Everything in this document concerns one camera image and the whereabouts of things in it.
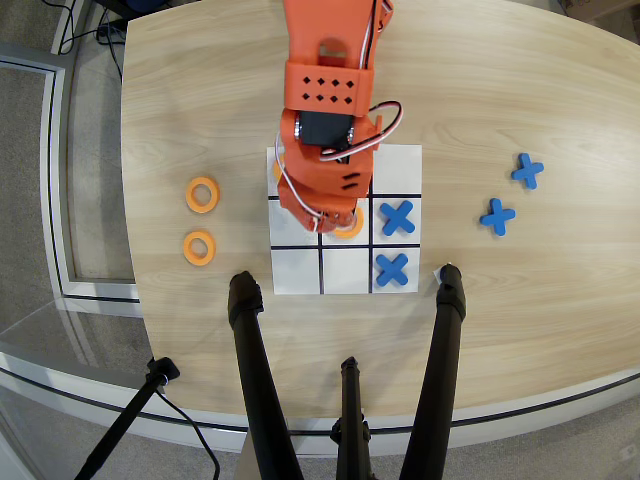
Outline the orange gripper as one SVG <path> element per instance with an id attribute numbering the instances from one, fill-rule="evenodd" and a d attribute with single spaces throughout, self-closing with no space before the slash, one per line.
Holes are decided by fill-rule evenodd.
<path id="1" fill-rule="evenodd" d="M 323 161 L 326 149 L 338 152 L 382 130 L 382 118 L 285 109 L 280 120 L 284 169 L 278 183 L 280 205 L 307 231 L 351 232 L 355 204 L 369 189 L 373 174 L 372 147 L 340 160 Z M 312 215 L 323 213 L 321 219 Z"/>

